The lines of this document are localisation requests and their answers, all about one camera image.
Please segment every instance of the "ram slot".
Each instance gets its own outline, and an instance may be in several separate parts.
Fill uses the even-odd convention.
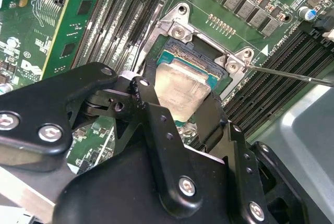
[[[103,62],[104,56],[110,44],[113,44],[111,38],[114,33],[115,27],[131,4],[131,0],[116,0],[115,5],[112,7],[107,20],[102,28],[102,34],[99,36],[98,42],[92,54],[92,60]]]
[[[139,20],[134,24],[134,27],[131,28],[126,32],[128,35],[128,39],[126,40],[126,43],[124,44],[127,49],[123,50],[123,53],[125,51],[128,51],[130,48],[132,48],[137,41],[133,40],[133,37],[135,34],[139,34],[139,36],[143,33],[144,28],[147,26],[150,18],[152,17],[156,7],[158,6],[160,0],[146,0],[145,5],[142,9],[141,14],[138,16]],[[120,60],[118,61],[117,66],[115,67],[115,70],[117,72],[121,71],[124,68],[124,65],[127,61],[128,55],[126,54],[120,54]]]
[[[137,22],[138,17],[140,16],[140,14],[142,13],[142,10],[144,9],[143,4],[145,4],[145,2],[146,0],[134,0],[133,4],[131,5],[132,9],[130,9],[128,11],[128,14],[126,15],[126,20],[124,21],[122,26],[118,28],[119,30],[115,31],[117,33],[117,37],[119,38],[118,44],[113,46],[112,48],[109,47],[107,54],[106,54],[106,58],[104,59],[105,64],[112,65],[111,60],[114,57],[114,54],[118,49],[120,53],[118,53],[117,55],[120,56],[120,60],[117,60],[117,63],[112,65],[115,70],[117,70],[119,63],[122,62],[122,60],[126,58],[124,54],[125,48],[119,49],[119,47],[127,46],[128,42],[127,42],[127,39],[124,39],[124,40],[121,40],[121,39],[124,37],[124,35],[128,35],[129,32],[133,30],[133,27],[135,26],[135,23]]]
[[[76,53],[76,58],[73,61],[72,68],[78,66],[78,63],[83,58],[85,58],[85,56],[86,56],[87,53],[84,54],[84,51],[87,48],[88,40],[89,39],[93,39],[93,35],[92,35],[93,34],[93,30],[94,30],[94,28],[96,26],[98,26],[98,24],[101,21],[101,19],[103,19],[103,18],[99,19],[99,17],[101,17],[101,16],[103,17],[104,14],[106,15],[106,13],[101,14],[104,2],[105,2],[105,0],[97,0],[97,3],[95,5],[94,11],[92,13],[92,16],[89,19],[89,22],[87,23],[88,26],[87,26],[87,28],[85,30],[85,33],[84,33],[84,35],[83,35],[83,37],[81,39],[81,43],[80,43],[80,46],[79,46],[78,51]]]

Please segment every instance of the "metal bracket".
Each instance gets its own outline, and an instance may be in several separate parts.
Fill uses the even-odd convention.
[[[139,70],[141,63],[146,55],[151,50],[159,35],[171,36],[183,43],[188,43],[193,40],[193,36],[198,37],[208,43],[213,48],[220,51],[223,55],[217,58],[214,62],[225,68],[233,81],[225,88],[220,95],[222,99],[226,98],[230,92],[240,83],[245,77],[245,64],[251,63],[254,57],[254,51],[251,48],[244,48],[237,53],[229,52],[220,44],[206,36],[200,30],[189,24],[190,7],[187,3],[179,3],[173,7],[161,20],[156,23],[152,33],[150,34],[142,51],[139,53],[138,64],[135,67],[135,72]]]
[[[224,67],[226,71],[230,73],[230,77],[232,78],[231,83],[229,83],[220,94],[222,100],[224,100],[245,77],[247,72],[246,65],[251,63],[253,57],[253,49],[244,48],[234,55],[227,54],[214,60],[218,65]]]

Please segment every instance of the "screwdriver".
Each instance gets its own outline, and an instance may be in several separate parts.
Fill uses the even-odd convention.
[[[259,71],[259,72],[263,72],[267,74],[280,75],[280,76],[284,76],[284,77],[292,78],[292,79],[298,79],[298,80],[305,81],[305,82],[312,83],[312,84],[323,85],[327,87],[334,87],[334,82],[329,81],[329,80],[316,79],[316,78],[311,78],[311,77],[307,77],[304,75],[291,74],[291,73],[286,73],[286,72],[268,69],[264,67],[257,67],[257,66],[251,66],[251,65],[245,65],[245,66],[254,71]]]

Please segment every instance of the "black plastic bracket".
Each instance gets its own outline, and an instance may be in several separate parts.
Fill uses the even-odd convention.
[[[0,164],[34,171],[61,166],[83,101],[116,81],[117,74],[109,67],[91,63],[0,96],[0,113],[19,121],[13,129],[1,131]],[[39,129],[47,125],[60,129],[57,141],[39,137]]]

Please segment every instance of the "black chip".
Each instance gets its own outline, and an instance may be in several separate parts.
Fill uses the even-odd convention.
[[[69,54],[71,54],[74,48],[75,48],[75,42],[66,44],[62,52],[62,57],[68,56]]]
[[[282,12],[282,8],[280,8],[279,6],[277,6],[272,12],[271,12],[271,16],[273,16],[274,18],[277,17],[277,15],[280,14],[280,12]]]
[[[8,83],[10,77],[5,74],[0,74],[0,84]]]
[[[7,70],[9,63],[5,61],[0,62],[0,68]]]
[[[92,3],[93,1],[81,1],[77,15],[87,14],[89,12],[90,7],[92,6]]]
[[[87,160],[83,160],[81,165],[80,165],[80,170],[85,172],[89,167],[89,162]]]
[[[16,65],[9,64],[8,67],[7,67],[7,71],[9,71],[11,73],[15,73],[15,71],[16,71]]]
[[[261,7],[262,9],[265,9],[266,6],[269,4],[270,0],[262,0],[259,7]]]

